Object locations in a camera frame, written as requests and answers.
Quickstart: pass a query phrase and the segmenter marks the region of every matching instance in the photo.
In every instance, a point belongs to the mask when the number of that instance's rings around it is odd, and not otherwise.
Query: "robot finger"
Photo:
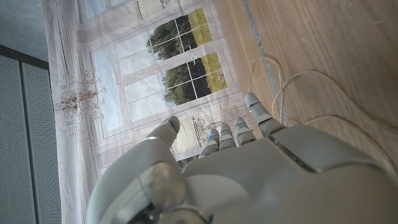
[[[254,137],[253,133],[250,131],[248,125],[246,124],[246,122],[244,122],[243,118],[237,117],[235,119],[235,128],[239,146],[256,140],[256,137]]]

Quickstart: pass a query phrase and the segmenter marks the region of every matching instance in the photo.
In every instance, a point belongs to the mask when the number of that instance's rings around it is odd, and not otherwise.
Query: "grass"
[[[199,27],[192,31],[197,46],[201,46],[213,40],[203,8],[197,9],[189,13],[188,19],[192,29]],[[208,87],[211,93],[224,90],[225,88],[228,87],[225,82],[225,79],[224,80],[219,79],[219,72],[222,74],[222,76],[223,72],[221,70],[221,65],[218,60],[217,53],[208,54],[202,57],[201,62],[205,67],[206,73],[210,73],[206,77],[207,77]]]

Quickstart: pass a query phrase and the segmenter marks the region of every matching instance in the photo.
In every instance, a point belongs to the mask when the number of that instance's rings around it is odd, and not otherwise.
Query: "ceiling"
[[[41,0],[0,0],[0,45],[48,62]]]

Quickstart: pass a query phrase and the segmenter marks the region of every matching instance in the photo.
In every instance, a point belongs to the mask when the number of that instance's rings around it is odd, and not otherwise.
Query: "tree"
[[[191,30],[191,24],[189,23],[188,16],[179,17],[176,19],[176,21],[181,34]],[[192,49],[197,47],[195,37],[191,32],[182,35],[181,41],[180,38],[173,39],[177,35],[178,30],[174,20],[156,27],[146,43],[149,52],[155,54],[160,60],[166,60],[182,53],[183,48],[184,50],[189,50],[189,47]],[[192,70],[191,74],[192,77],[199,77],[199,75],[195,72],[204,71],[205,69],[200,59],[196,60],[195,62],[198,63],[197,67],[201,67],[201,69],[196,69],[195,71]],[[174,102],[176,105],[181,105],[196,99],[195,90],[193,89],[191,82],[180,85],[181,83],[187,82],[189,80],[190,73],[188,71],[187,64],[167,70],[166,76],[163,77],[162,80],[164,86],[168,88],[164,96],[165,101]],[[210,94],[206,80],[203,81],[203,79],[201,79],[195,80],[194,82],[195,87],[199,89],[199,91],[197,91],[198,97]]]

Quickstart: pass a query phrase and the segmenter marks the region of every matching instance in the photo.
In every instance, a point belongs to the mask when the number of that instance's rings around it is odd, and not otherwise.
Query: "window pane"
[[[98,15],[99,13],[106,10],[105,0],[90,0],[86,1],[87,17]]]
[[[178,25],[178,30],[180,31],[180,34],[189,32],[192,30],[191,28],[191,23],[189,21],[188,16],[181,16],[175,20]]]
[[[208,54],[200,59],[203,66],[205,67],[206,74],[221,70],[221,64],[218,60],[218,55],[216,52]]]
[[[123,58],[129,55],[142,52],[143,50],[149,50],[150,43],[148,41],[148,33],[141,33],[131,39],[121,42],[116,46],[118,57]]]
[[[158,75],[151,75],[142,80],[128,84],[125,87],[127,102],[133,102],[162,92],[162,85],[160,84],[160,77]]]
[[[206,75],[205,67],[203,66],[202,59],[198,58],[194,62],[188,62],[192,78],[198,78]]]
[[[124,123],[119,104],[119,95],[113,69],[109,66],[110,62],[107,51],[102,50],[96,53],[94,59],[97,74],[102,80],[99,82],[99,87],[101,89],[106,87],[106,92],[101,93],[101,98],[105,102],[103,105],[104,122],[106,129],[109,131],[119,128]]]
[[[202,77],[200,79],[206,78],[206,82],[207,82],[207,87],[210,91],[210,93],[215,93],[217,91],[220,90],[224,90],[228,87],[228,85],[226,84],[225,81],[225,77],[224,77],[224,73],[223,71],[218,71],[218,72],[212,72],[211,74]],[[204,80],[202,80],[201,82],[195,83],[196,80],[193,81],[193,84],[195,85],[195,89],[197,91],[198,94],[198,98],[201,97],[199,96],[199,92],[201,94],[207,93],[207,89],[204,87],[205,84],[201,83],[204,82]]]
[[[111,0],[111,6],[115,6],[115,5],[120,4],[122,2],[124,2],[124,0]]]
[[[152,46],[166,42],[178,35],[174,20],[166,22],[149,32]]]
[[[132,122],[148,118],[168,109],[165,105],[163,93],[161,92],[141,100],[130,102],[128,105],[130,120]]]
[[[166,60],[182,53],[180,38],[175,38],[166,43],[153,47],[157,60]]]
[[[196,99],[192,82],[188,82],[165,91],[164,99],[166,102],[181,105]]]
[[[146,50],[119,61],[122,75],[133,74],[154,64],[154,56]]]
[[[207,96],[211,93],[211,91],[208,87],[208,82],[207,82],[206,76],[194,80],[193,85],[195,86],[195,90],[197,91],[198,98]]]
[[[163,85],[166,88],[171,88],[189,80],[191,80],[191,78],[189,76],[189,71],[186,63],[167,70],[165,72],[165,77],[163,77],[162,79]]]
[[[195,36],[192,32],[182,35],[181,41],[184,47],[184,51],[189,51],[190,49],[198,47],[197,42],[195,41]]]
[[[209,43],[210,41],[213,41],[213,38],[211,37],[209,26],[207,24],[194,29],[192,32],[193,32],[193,36],[195,37],[197,46],[201,46],[205,43]]]
[[[187,16],[192,29],[207,23],[205,12],[202,7],[189,13]]]

